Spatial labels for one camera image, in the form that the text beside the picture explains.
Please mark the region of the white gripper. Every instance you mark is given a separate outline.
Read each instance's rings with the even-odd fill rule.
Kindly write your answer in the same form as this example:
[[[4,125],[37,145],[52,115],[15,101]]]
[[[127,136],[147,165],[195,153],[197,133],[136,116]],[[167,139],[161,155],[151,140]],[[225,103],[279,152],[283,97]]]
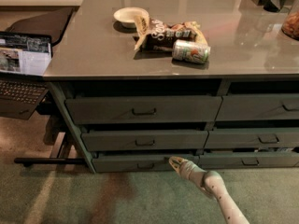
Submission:
[[[172,156],[169,158],[169,164],[176,172],[180,173],[182,178],[193,182],[193,184],[199,189],[204,188],[203,179],[206,171],[198,167],[192,161]]]

